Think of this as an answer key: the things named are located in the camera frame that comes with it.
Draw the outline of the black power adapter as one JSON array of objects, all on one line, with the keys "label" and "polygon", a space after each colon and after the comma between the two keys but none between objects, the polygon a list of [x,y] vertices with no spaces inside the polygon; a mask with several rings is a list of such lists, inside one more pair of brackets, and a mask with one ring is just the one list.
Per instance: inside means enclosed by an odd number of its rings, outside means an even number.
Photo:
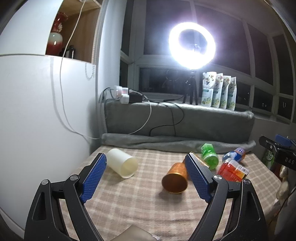
[{"label": "black power adapter", "polygon": [[130,91],[129,92],[129,102],[128,103],[142,103],[143,95],[137,91]]}]

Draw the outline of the red orange snack packet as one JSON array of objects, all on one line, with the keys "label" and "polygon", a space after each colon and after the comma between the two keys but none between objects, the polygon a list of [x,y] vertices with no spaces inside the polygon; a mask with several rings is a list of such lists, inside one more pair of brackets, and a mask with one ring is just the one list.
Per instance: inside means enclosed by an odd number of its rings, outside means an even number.
[{"label": "red orange snack packet", "polygon": [[223,162],[217,174],[227,181],[241,182],[249,174],[249,170],[237,161],[228,158]]}]

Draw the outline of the white plastic cup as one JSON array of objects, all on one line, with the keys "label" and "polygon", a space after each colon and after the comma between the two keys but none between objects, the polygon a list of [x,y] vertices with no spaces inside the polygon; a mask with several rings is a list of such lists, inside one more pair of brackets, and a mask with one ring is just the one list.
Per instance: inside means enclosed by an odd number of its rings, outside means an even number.
[{"label": "white plastic cup", "polygon": [[138,169],[137,158],[114,148],[107,152],[107,166],[116,172],[121,178],[132,177]]}]

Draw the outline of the green white bag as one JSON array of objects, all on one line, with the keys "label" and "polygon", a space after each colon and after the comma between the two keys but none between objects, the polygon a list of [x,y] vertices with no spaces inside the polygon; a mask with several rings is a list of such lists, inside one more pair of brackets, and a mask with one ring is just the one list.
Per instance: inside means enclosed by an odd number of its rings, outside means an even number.
[{"label": "green white bag", "polygon": [[264,156],[262,158],[262,162],[267,168],[270,170],[274,164],[274,155],[270,150],[266,150],[264,152]]}]

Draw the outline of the white green refill pouch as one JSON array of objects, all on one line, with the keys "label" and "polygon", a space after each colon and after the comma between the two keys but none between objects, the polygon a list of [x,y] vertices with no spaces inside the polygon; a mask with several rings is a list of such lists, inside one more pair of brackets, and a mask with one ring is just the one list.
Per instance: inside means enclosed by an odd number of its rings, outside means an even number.
[{"label": "white green refill pouch", "polygon": [[231,76],[224,75],[223,76],[223,86],[221,90],[221,98],[220,98],[220,108],[226,109],[227,106],[227,97],[228,97],[228,88],[231,82]]},{"label": "white green refill pouch", "polygon": [[212,107],[219,108],[223,87],[223,73],[217,73],[213,88]]},{"label": "white green refill pouch", "polygon": [[236,77],[231,77],[230,84],[228,87],[228,97],[227,97],[227,109],[234,110],[236,104],[237,95],[237,84]]},{"label": "white green refill pouch", "polygon": [[203,73],[203,86],[201,105],[210,107],[212,104],[214,85],[216,81],[217,72],[210,71]]}]

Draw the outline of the orange patterned tall can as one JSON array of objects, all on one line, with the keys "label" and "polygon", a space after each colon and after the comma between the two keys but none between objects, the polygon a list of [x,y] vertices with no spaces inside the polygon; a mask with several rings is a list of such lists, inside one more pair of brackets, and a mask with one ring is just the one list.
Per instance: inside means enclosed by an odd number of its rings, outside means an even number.
[{"label": "orange patterned tall can", "polygon": [[194,152],[186,154],[183,163],[185,164],[187,170],[209,170],[209,165]]}]

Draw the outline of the wooden wall shelf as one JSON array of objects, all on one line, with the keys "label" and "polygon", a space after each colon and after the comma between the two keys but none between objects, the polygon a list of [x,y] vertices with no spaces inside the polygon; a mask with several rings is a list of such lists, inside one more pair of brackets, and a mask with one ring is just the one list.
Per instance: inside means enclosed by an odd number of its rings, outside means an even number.
[{"label": "wooden wall shelf", "polygon": [[67,49],[73,45],[76,50],[74,59],[93,62],[97,22],[102,5],[103,1],[62,1],[58,12],[68,16],[68,20],[62,24],[62,48]]}]

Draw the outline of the grey rolled blanket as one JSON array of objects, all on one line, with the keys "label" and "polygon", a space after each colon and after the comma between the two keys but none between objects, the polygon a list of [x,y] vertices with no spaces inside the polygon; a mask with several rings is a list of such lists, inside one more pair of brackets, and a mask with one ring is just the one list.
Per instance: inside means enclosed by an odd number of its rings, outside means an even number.
[{"label": "grey rolled blanket", "polygon": [[256,146],[256,143],[253,140],[239,144],[232,144],[217,141],[195,140],[192,138],[171,136],[148,137],[122,133],[104,133],[101,138],[101,143],[105,146],[126,149],[149,149],[174,153],[200,153],[203,144],[211,144],[217,154],[227,153],[236,148],[243,148],[246,152],[250,152]]}]

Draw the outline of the green plastic bottle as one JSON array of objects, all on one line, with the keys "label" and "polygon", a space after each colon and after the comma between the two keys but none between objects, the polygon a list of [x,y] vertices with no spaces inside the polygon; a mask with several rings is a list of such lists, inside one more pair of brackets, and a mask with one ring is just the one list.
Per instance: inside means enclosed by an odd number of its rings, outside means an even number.
[{"label": "green plastic bottle", "polygon": [[219,159],[212,144],[203,144],[203,146],[201,146],[201,155],[203,162],[209,166],[210,170],[213,170],[218,166]]}]

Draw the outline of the red white vase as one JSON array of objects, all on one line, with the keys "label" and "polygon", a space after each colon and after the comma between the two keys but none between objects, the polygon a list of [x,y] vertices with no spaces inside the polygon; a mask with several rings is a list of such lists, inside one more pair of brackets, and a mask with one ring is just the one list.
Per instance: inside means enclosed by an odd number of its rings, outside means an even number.
[{"label": "red white vase", "polygon": [[58,56],[62,50],[63,37],[61,35],[62,24],[68,20],[68,16],[63,12],[58,12],[53,22],[51,32],[49,35],[46,55]]}]

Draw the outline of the white power plugs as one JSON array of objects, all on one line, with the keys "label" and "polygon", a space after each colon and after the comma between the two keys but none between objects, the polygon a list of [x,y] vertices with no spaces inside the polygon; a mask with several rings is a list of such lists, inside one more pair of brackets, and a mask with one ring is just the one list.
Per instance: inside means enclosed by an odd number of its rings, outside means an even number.
[{"label": "white power plugs", "polygon": [[129,104],[130,102],[130,92],[128,87],[122,87],[115,85],[112,94],[113,97],[120,101],[121,104]]}]

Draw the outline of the beige plaid bed cover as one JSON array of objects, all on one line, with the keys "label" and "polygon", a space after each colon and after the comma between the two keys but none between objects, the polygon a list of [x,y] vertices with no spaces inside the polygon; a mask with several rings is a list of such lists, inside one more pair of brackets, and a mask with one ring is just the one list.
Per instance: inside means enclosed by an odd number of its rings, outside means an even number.
[{"label": "beige plaid bed cover", "polygon": [[[131,178],[123,179],[107,167],[92,199],[85,203],[103,239],[112,240],[136,225],[162,240],[188,240],[207,203],[199,197],[191,181],[181,194],[171,194],[162,187],[162,178],[186,154],[120,150],[138,159],[137,171]],[[253,153],[245,156],[242,165],[249,170],[247,178],[255,188],[265,216],[273,216],[280,180]]]}]

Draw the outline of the black thermos flask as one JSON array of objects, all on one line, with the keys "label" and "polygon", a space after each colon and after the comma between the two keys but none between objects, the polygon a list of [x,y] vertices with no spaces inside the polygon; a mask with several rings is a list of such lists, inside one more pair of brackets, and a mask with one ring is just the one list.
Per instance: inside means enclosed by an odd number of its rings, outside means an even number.
[{"label": "black thermos flask", "polygon": [[64,56],[65,58],[74,59],[75,58],[76,50],[73,45],[70,45],[67,49],[62,48],[59,56]]}]

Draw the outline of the blue orange drink bottle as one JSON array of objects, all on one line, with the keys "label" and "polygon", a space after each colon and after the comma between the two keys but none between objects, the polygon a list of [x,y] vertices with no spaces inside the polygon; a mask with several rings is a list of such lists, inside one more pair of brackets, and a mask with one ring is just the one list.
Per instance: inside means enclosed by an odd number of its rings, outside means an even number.
[{"label": "blue orange drink bottle", "polygon": [[245,158],[245,155],[246,155],[246,152],[243,148],[236,148],[235,150],[226,153],[222,157],[222,161],[226,161],[227,159],[230,158],[239,163]]}]

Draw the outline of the grey sofa back cushion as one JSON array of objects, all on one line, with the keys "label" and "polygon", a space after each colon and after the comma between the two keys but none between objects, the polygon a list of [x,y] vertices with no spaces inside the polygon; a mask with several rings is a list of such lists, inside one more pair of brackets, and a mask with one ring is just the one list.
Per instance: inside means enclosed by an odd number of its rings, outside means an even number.
[{"label": "grey sofa back cushion", "polygon": [[249,140],[254,114],[201,105],[173,103],[105,104],[108,133],[171,136],[223,143]]}]

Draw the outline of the orange patterned metal cup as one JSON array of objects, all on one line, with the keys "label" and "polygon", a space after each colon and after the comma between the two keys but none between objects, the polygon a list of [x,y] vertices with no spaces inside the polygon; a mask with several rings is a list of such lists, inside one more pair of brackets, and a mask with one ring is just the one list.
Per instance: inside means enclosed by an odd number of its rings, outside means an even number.
[{"label": "orange patterned metal cup", "polygon": [[188,187],[188,173],[184,163],[175,163],[162,178],[163,188],[170,193],[180,194]]}]

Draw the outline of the black light tripod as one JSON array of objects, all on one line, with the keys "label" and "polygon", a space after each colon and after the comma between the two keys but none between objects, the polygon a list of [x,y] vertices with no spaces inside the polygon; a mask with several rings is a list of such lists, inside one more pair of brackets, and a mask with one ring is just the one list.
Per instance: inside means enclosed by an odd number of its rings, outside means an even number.
[{"label": "black light tripod", "polygon": [[193,70],[190,72],[189,79],[185,82],[182,103],[186,103],[187,96],[189,96],[189,104],[193,104],[193,102],[195,102],[195,105],[198,105],[197,94],[196,70]]}]

